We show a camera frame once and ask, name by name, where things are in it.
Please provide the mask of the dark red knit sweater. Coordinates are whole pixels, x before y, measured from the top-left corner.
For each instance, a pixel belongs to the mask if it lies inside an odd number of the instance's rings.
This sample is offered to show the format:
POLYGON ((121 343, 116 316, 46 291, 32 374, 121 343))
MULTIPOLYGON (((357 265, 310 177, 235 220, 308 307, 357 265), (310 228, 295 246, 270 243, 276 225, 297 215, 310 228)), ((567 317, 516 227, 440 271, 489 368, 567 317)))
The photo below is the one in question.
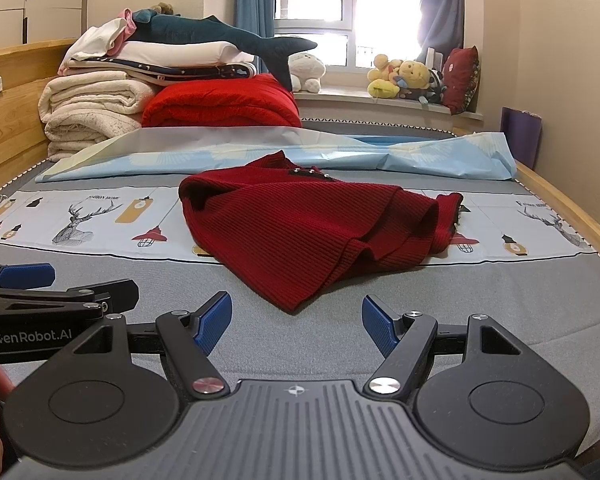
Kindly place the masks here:
POLYGON ((337 282, 445 252, 464 200, 341 181, 281 152, 189 176, 178 196, 197 245, 287 313, 337 282))

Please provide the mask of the cream folded blanket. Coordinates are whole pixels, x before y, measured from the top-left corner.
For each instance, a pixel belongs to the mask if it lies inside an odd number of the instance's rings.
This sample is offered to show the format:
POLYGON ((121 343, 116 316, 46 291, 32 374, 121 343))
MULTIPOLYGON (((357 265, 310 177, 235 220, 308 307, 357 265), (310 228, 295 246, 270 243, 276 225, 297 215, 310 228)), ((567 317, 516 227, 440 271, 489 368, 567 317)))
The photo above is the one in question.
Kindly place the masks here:
POLYGON ((158 89, 125 72, 104 70, 52 79, 38 100, 38 116, 53 162, 140 128, 158 89))

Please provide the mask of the light blue folded sheet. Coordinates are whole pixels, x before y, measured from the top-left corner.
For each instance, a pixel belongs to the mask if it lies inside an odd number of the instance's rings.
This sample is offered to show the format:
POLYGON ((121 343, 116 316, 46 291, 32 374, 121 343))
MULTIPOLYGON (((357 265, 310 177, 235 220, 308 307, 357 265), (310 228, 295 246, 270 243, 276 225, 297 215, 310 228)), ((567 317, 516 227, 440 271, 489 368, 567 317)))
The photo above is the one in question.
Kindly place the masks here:
POLYGON ((294 127, 143 128, 61 159, 35 181, 145 174, 199 174, 281 152, 300 167, 385 170, 474 180, 513 179, 517 165, 501 132, 424 139, 350 136, 294 127))

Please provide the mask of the white folded bedding stack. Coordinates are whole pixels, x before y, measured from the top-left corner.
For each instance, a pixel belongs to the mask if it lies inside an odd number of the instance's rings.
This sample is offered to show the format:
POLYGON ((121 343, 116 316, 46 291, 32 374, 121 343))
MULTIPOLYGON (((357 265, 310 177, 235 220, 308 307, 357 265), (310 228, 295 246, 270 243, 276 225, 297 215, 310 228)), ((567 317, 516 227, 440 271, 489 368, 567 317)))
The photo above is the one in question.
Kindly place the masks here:
POLYGON ((113 70, 165 87, 203 79, 252 78, 253 57, 226 41, 204 44, 155 44, 126 38, 129 21, 114 18, 91 27, 68 49, 60 76, 113 70))

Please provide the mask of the bright red folded blanket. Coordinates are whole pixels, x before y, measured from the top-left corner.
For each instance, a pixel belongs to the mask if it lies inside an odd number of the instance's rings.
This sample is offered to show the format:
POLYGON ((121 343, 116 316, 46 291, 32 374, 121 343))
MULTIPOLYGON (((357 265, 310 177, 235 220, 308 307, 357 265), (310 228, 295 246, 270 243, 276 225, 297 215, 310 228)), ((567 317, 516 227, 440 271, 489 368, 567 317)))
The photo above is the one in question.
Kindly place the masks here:
POLYGON ((140 123, 151 127, 299 127, 294 95, 272 75, 180 82, 161 90, 140 123))

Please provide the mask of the yellow bear plush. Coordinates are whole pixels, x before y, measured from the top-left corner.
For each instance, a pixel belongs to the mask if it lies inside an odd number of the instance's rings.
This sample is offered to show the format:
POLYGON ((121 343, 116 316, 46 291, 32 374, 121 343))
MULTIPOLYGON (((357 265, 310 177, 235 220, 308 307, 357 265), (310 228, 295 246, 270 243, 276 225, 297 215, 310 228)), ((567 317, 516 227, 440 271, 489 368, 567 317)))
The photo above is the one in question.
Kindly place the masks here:
POLYGON ((417 61, 390 60, 378 54, 367 73, 367 92, 374 99, 404 99, 422 105, 441 104, 445 92, 440 70, 417 61))

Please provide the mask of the dark teal shark plush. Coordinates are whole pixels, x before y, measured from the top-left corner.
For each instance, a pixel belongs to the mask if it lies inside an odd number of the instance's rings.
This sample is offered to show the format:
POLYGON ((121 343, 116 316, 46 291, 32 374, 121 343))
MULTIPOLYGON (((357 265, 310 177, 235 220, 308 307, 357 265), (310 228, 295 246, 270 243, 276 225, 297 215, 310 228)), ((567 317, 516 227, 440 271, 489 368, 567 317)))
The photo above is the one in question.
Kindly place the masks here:
POLYGON ((195 20, 179 15, 162 14, 152 9, 132 13, 135 32, 133 41, 156 44, 204 44, 226 41, 260 58, 268 71, 288 91, 292 90, 288 58, 313 50, 317 43, 300 37, 261 37, 254 32, 230 26, 214 15, 195 20))

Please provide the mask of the dark red pillow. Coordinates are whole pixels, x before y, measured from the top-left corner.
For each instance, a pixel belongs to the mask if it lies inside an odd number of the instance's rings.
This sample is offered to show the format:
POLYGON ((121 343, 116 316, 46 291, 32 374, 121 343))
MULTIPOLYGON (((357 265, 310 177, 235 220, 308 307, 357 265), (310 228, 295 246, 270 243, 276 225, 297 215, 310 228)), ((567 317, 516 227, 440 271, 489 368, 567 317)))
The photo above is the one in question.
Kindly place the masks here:
POLYGON ((477 47, 453 49, 443 65, 442 79, 445 85, 442 104, 452 115, 467 112, 480 80, 477 47))

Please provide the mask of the white sheep plush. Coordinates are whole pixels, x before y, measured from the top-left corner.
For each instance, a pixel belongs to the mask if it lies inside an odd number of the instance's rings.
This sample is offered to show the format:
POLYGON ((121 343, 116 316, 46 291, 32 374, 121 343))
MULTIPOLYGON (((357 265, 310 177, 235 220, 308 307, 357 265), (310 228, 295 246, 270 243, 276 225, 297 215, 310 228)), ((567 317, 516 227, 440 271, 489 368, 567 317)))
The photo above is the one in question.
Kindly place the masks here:
POLYGON ((319 58, 309 52, 299 52, 289 57, 288 64, 294 93, 321 91, 321 79, 326 74, 326 66, 319 58))

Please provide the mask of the grey blue right curtain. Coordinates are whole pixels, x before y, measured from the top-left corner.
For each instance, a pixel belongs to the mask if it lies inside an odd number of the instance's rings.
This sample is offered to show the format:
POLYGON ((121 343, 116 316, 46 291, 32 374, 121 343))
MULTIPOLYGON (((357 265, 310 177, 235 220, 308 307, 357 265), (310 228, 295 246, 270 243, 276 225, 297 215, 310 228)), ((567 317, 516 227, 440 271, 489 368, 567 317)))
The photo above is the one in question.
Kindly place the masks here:
POLYGON ((465 0, 420 0, 419 62, 426 61, 429 48, 447 58, 464 44, 465 0))

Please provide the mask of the window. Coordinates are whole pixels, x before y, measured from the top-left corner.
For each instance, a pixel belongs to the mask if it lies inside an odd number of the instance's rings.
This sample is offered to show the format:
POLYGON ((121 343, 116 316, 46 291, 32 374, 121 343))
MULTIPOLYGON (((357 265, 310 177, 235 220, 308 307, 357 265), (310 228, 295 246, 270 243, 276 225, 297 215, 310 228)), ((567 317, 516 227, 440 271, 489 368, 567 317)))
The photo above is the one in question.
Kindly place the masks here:
POLYGON ((313 50, 329 67, 370 68, 378 54, 417 58, 420 0, 275 0, 278 36, 317 43, 313 50))

